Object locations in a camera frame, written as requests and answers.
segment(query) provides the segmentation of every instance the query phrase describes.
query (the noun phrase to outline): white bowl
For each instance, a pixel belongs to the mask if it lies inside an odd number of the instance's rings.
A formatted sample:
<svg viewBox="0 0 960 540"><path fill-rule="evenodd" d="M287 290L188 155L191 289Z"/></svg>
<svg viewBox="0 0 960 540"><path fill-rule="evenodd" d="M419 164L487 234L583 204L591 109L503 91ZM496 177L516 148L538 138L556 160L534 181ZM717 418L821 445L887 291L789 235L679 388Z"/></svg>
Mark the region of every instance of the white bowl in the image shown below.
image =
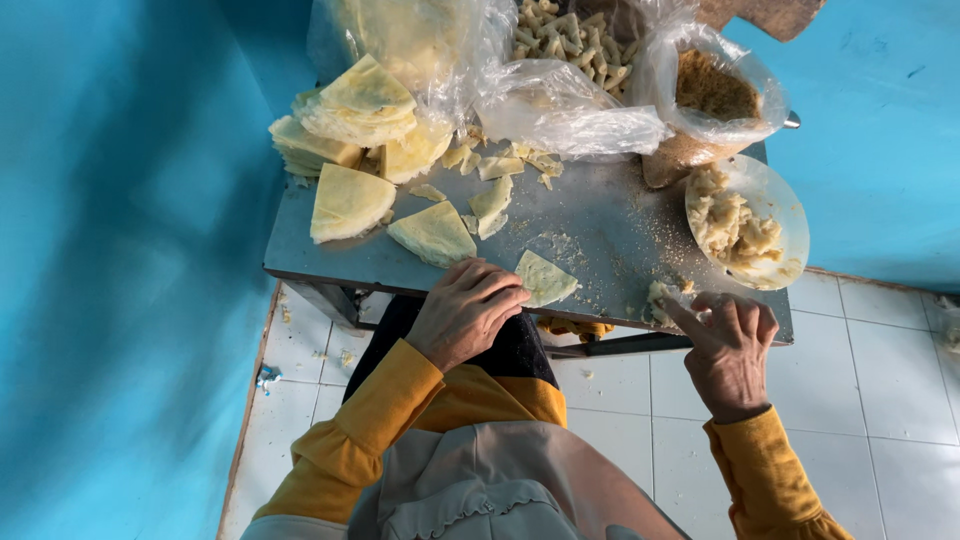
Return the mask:
<svg viewBox="0 0 960 540"><path fill-rule="evenodd" d="M717 268L736 282L758 290L777 290L795 281L806 268L806 258L810 253L810 229L806 225L803 205L797 199L793 189L777 171L761 161L737 154L732 158L717 161L722 172L730 175L728 191L736 191L747 200L747 206L754 215L773 217L780 226L780 246L783 248L781 262L763 260L749 268L728 268L723 262L710 254L703 246L700 250ZM686 221L690 223L690 206L697 202L691 182L687 181L684 197Z"/></svg>

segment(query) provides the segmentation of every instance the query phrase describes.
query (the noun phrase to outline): stainless steel tabletop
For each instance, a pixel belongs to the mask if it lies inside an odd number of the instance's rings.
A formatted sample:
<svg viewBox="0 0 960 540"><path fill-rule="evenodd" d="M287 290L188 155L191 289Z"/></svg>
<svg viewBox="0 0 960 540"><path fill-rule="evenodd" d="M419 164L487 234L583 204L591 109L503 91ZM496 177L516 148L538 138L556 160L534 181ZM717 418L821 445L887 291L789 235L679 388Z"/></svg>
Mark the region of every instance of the stainless steel tabletop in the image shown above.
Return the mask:
<svg viewBox="0 0 960 540"><path fill-rule="evenodd" d="M474 150L486 157L503 146ZM766 161L762 143L744 154ZM780 322L777 342L793 343L786 289L753 290L707 260L686 222L683 183L647 191L639 158L612 164L565 161L564 167L562 176L552 179L553 191L537 182L540 171L533 166L513 175L506 226L487 240L474 237L477 255L489 262L512 270L529 249L583 286L561 302L530 312L670 331L643 322L644 317L651 319L647 290L653 280L679 284L683 277L695 282L696 291L731 292L767 304ZM461 176L457 167L447 170L437 162L427 175L397 190L395 220L434 204L408 193L418 184L435 186L461 214L471 213L468 198L492 187L492 182L480 182L475 171ZM384 228L363 238L314 245L309 229L315 194L315 184L305 188L288 183L264 257L270 274L423 296L444 273L404 249Z"/></svg>

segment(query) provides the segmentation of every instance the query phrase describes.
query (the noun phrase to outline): table leg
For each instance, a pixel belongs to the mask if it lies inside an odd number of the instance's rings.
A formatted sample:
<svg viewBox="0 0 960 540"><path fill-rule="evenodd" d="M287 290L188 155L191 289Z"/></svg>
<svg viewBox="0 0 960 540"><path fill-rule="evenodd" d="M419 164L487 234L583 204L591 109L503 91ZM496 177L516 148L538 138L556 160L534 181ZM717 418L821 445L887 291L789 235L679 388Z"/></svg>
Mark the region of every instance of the table leg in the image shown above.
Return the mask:
<svg viewBox="0 0 960 540"><path fill-rule="evenodd" d="M628 355L636 353L662 353L666 351L684 351L693 348L693 342L685 335L676 335L662 331L642 333L616 339L579 343L566 347L543 349L555 359L584 358L588 356Z"/></svg>
<svg viewBox="0 0 960 540"><path fill-rule="evenodd" d="M345 291L343 287L327 283L282 281L350 335L363 337L364 330L371 330L367 328L369 325L359 322L359 314L353 306L353 289Z"/></svg>

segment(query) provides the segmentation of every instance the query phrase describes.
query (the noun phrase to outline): yellow cloth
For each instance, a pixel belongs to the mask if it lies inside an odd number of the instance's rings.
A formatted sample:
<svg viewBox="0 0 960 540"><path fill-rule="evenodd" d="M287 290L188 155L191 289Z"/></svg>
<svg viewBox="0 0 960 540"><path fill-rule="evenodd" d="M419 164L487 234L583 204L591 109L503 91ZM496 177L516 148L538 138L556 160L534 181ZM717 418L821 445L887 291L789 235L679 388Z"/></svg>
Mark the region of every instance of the yellow cloth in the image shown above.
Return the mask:
<svg viewBox="0 0 960 540"><path fill-rule="evenodd" d="M704 424L733 504L737 538L852 540L821 506L773 407L735 424Z"/></svg>
<svg viewBox="0 0 960 540"><path fill-rule="evenodd" d="M614 325L571 321L570 319L563 319L562 317L540 317L537 319L537 327L549 331L554 335L575 333L580 336L581 343L587 343L587 334L589 333L600 338L608 331L613 331L613 329L616 328Z"/></svg>
<svg viewBox="0 0 960 540"><path fill-rule="evenodd" d="M443 375L400 339L332 420L294 441L293 470L253 518L287 514L345 524L363 488L380 478L383 452L407 429L446 432L515 420L565 427L564 395L543 380L493 378L471 365ZM731 491L739 538L851 538L821 507L772 408L704 429Z"/></svg>

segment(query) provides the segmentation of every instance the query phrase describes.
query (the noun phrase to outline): plastic bag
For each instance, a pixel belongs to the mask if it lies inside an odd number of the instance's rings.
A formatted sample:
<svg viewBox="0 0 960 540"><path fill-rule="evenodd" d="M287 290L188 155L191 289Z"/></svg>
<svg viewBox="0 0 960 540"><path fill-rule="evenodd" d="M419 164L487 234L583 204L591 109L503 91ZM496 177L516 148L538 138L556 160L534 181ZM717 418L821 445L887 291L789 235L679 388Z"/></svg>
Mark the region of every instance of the plastic bag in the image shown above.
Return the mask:
<svg viewBox="0 0 960 540"><path fill-rule="evenodd" d="M934 305L939 308L930 321L934 339L948 353L960 354L960 299L940 295Z"/></svg>
<svg viewBox="0 0 960 540"><path fill-rule="evenodd" d="M318 68L331 45L354 62L369 53L413 94L418 120L446 136L473 116L483 1L314 0L307 53ZM339 26L338 37L327 21Z"/></svg>
<svg viewBox="0 0 960 540"><path fill-rule="evenodd" d="M728 158L783 127L790 113L786 90L749 49L695 20L697 2L633 0L646 26L644 48L635 63L640 80L625 90L632 105L654 105L677 134L644 158L643 177L661 187L686 176L689 168ZM746 81L759 95L759 119L722 121L677 106L678 51L696 49L721 72Z"/></svg>
<svg viewBox="0 0 960 540"><path fill-rule="evenodd" d="M621 105L571 63L510 61L516 3L478 1L484 10L473 107L488 137L569 158L611 160L623 153L651 154L670 135L653 105ZM589 6L589 1L580 5ZM622 20L633 20L639 32L636 18ZM634 71L631 86L638 84L636 77Z"/></svg>

